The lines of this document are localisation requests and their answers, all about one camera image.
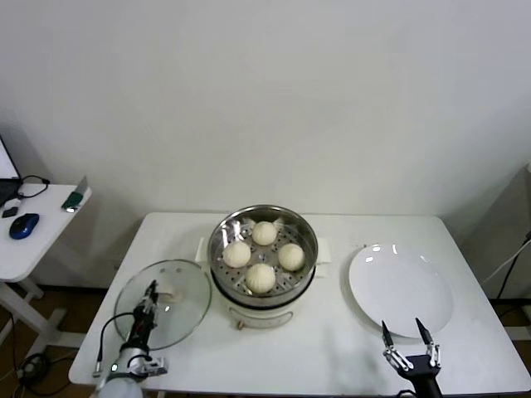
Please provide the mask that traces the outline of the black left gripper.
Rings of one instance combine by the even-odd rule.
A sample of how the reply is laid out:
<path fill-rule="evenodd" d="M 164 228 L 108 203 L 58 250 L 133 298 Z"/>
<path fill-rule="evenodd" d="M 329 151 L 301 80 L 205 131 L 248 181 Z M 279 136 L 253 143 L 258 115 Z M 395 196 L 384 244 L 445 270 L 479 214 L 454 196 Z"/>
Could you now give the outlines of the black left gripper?
<path fill-rule="evenodd" d="M 156 327 L 156 312 L 152 309 L 158 303 L 158 281 L 154 279 L 148 286 L 148 292 L 138 302 L 138 307 L 133 311 L 134 323 L 129 333 L 131 347 L 147 347 L 149 336 Z"/>

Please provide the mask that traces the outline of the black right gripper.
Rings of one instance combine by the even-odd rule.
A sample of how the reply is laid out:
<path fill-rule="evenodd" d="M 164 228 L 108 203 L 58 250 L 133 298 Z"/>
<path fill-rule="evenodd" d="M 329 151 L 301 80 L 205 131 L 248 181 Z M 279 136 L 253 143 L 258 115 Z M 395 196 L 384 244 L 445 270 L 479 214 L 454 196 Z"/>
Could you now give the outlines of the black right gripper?
<path fill-rule="evenodd" d="M 395 348 L 387 324 L 382 321 L 382 340 L 385 347 L 383 355 L 387 362 L 399 371 L 402 378 L 411 382 L 415 397 L 441 398 L 441 389 L 436 380 L 441 370 L 440 346 L 435 343 L 431 333 L 419 318 L 416 318 L 416 324 L 426 346 L 426 355 L 404 357 Z"/>

